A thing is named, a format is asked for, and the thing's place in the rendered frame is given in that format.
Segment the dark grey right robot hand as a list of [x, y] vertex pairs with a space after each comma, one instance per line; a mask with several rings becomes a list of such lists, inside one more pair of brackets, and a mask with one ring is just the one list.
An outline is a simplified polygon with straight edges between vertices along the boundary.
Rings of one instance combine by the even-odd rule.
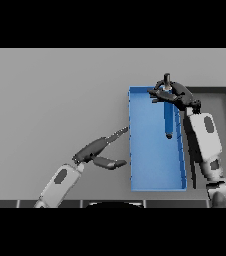
[[187, 87], [178, 82], [171, 81], [171, 91], [167, 92], [165, 85], [165, 81], [160, 80], [153, 89], [147, 90], [150, 97], [153, 99], [153, 103], [167, 102], [173, 104], [180, 111], [191, 108], [193, 114], [201, 113], [201, 101], [195, 99]]

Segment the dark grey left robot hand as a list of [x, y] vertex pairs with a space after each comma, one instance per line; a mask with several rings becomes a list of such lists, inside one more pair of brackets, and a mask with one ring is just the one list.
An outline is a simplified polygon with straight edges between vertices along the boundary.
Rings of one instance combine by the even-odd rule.
[[108, 159], [105, 157], [101, 157], [100, 153], [127, 131], [128, 128], [125, 127], [116, 131], [109, 137], [101, 137], [92, 141], [81, 150], [79, 150], [72, 157], [72, 160], [76, 165], [80, 165], [81, 163], [89, 163], [90, 161], [92, 161], [96, 166], [107, 170], [114, 170], [116, 168], [126, 165], [127, 162], [125, 160]]

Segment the blue bin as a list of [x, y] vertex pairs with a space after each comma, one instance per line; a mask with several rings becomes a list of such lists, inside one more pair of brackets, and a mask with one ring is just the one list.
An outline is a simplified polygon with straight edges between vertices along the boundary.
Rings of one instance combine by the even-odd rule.
[[187, 179], [179, 110], [173, 105], [173, 135], [165, 135], [164, 102], [153, 103], [148, 89], [129, 87], [131, 190], [185, 191]]

